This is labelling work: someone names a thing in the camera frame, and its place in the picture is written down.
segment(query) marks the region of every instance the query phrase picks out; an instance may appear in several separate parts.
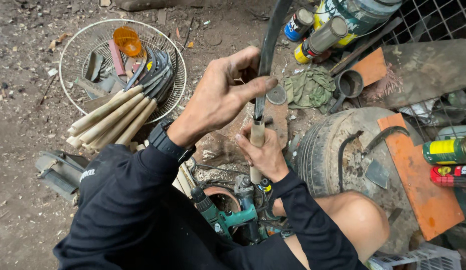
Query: ground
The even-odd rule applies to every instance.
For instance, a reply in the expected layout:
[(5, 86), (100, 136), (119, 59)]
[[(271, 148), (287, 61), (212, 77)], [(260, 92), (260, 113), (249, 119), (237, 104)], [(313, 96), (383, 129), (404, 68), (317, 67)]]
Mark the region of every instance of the ground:
[[(176, 28), (184, 29), (194, 17), (189, 38), (194, 47), (183, 52), (188, 72), (187, 88), (180, 102), (184, 107), (211, 60), (245, 48), (250, 40), (262, 39), (267, 21), (257, 19), (246, 7), (268, 15), (274, 6), (273, 0), (261, 0), (169, 8), (166, 25), (160, 25), (157, 9), (123, 13), (113, 8), (111, 11), (116, 12), (111, 12), (99, 7), (98, 2), (0, 0), (0, 96), (3, 86), (7, 96), (0, 97), (0, 269), (57, 268), (51, 250), (68, 233), (77, 209), (43, 185), (34, 167), (39, 151), (59, 149), (78, 153), (65, 138), (69, 125), (81, 114), (64, 94), (57, 78), (51, 83), (47, 98), (39, 104), (52, 79), (47, 71), (58, 68), (61, 51), (71, 37), (49, 52), (52, 40), (100, 20), (124, 17), (148, 23), (183, 43), (184, 38), (176, 37)], [(219, 45), (210, 45), (219, 39)], [(292, 53), (295, 47), (290, 42), (276, 48), (272, 70), (280, 80), (305, 68), (295, 62)], [(171, 116), (180, 113), (178, 108)], [(315, 109), (291, 110), (291, 115), (296, 119), (289, 122), (290, 139), (294, 130), (304, 133), (323, 117)]]

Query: rag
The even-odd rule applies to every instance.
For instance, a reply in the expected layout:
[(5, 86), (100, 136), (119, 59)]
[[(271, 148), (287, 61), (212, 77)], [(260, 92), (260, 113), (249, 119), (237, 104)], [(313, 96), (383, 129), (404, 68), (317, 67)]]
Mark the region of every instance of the rag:
[(288, 108), (306, 109), (326, 107), (336, 89), (330, 72), (322, 66), (304, 70), (300, 74), (286, 77), (284, 88), (288, 98)]

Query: bare leg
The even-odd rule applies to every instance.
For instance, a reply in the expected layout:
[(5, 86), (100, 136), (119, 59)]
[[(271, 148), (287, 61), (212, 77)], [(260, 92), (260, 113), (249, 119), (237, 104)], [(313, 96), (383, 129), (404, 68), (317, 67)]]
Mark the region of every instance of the bare leg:
[[(362, 263), (388, 239), (390, 227), (385, 212), (363, 194), (349, 191), (315, 201), (350, 240)], [(281, 199), (275, 201), (273, 213), (286, 216)], [(302, 265), (310, 269), (298, 238), (290, 236), (285, 238), (285, 243)]]

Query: green spray can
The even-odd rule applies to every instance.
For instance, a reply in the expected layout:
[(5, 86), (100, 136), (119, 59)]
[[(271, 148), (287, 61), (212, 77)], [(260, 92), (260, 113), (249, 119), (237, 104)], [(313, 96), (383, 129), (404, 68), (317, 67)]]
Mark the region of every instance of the green spray can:
[(466, 164), (466, 137), (424, 143), (422, 150), (430, 164)]

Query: knee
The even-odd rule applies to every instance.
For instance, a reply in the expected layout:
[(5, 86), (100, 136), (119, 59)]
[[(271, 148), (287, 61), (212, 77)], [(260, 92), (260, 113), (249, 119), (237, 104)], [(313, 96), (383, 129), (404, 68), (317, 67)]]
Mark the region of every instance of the knee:
[(383, 211), (374, 201), (365, 195), (349, 191), (344, 196), (344, 211), (348, 212), (357, 233), (375, 236), (383, 244), (390, 235), (390, 225)]

